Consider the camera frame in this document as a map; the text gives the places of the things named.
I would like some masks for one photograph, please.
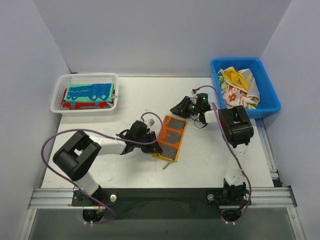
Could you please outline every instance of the wall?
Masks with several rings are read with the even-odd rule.
[[[73,72],[211,76],[260,57],[291,0],[33,0]]]
[[[293,0],[261,57],[282,103],[264,123],[307,239],[320,236],[319,9],[318,0]]]
[[[50,98],[68,68],[31,0],[1,1],[0,32],[0,239],[11,240],[44,169],[42,142],[57,131]]]

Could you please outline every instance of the yellow cloth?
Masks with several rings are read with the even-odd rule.
[[[237,72],[234,67],[229,67],[223,71],[224,80],[231,86],[248,92],[250,84],[245,80],[241,73]]]

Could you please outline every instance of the pile of cloth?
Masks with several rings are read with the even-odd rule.
[[[242,105],[245,109],[257,109],[260,93],[249,68],[236,71],[234,67],[217,73],[225,106],[230,109]]]

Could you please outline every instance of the white table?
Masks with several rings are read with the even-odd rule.
[[[191,95],[191,89],[212,85],[211,78],[206,77],[121,77],[119,81],[121,98],[113,115],[63,116],[58,132],[85,128],[108,135],[118,134],[130,128],[144,112],[155,112],[163,119],[184,96]],[[217,102],[211,88],[201,90],[209,94],[209,102]],[[149,117],[155,120],[156,124],[151,129],[158,135],[160,124],[152,115]],[[251,122],[254,136],[247,150],[244,170],[252,187],[273,187],[256,122]],[[60,173],[63,172],[53,163],[52,157],[72,134],[58,136],[53,145],[49,164]],[[103,188],[220,188],[229,156],[217,124],[198,129],[189,120],[178,162],[172,163],[166,170],[163,170],[166,161],[135,149],[126,155],[98,156],[90,173]],[[69,182],[46,170],[42,188],[70,187],[73,186]]]

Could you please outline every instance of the blue plastic container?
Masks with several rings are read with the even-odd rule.
[[[254,57],[216,58],[211,61],[212,82],[218,90],[221,109],[225,109],[226,105],[222,97],[217,73],[220,69],[225,70],[229,67],[234,67],[237,71],[249,68],[255,78],[256,85],[260,92],[260,102],[257,109],[246,110],[250,119],[262,119],[280,110],[280,102],[271,85],[266,70],[262,62]]]

